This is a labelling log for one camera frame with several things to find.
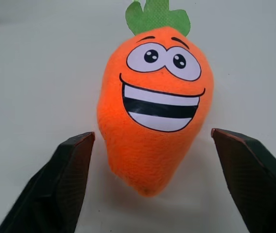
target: stuffed carrot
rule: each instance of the stuffed carrot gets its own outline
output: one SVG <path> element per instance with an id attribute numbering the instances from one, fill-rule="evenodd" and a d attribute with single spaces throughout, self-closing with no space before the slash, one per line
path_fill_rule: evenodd
<path id="1" fill-rule="evenodd" d="M 141 195 L 161 192 L 209 112 L 213 75 L 186 36 L 183 10 L 169 0 L 138 1 L 126 11 L 135 37 L 110 57 L 97 119 L 111 170 Z"/>

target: cartoon face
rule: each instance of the cartoon face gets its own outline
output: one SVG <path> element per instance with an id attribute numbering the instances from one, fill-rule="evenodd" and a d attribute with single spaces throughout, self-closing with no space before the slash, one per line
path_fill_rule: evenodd
<path id="1" fill-rule="evenodd" d="M 97 106 L 112 171 L 144 196 L 161 191 L 209 112 L 213 75 L 203 53 L 164 27 L 110 57 Z"/>

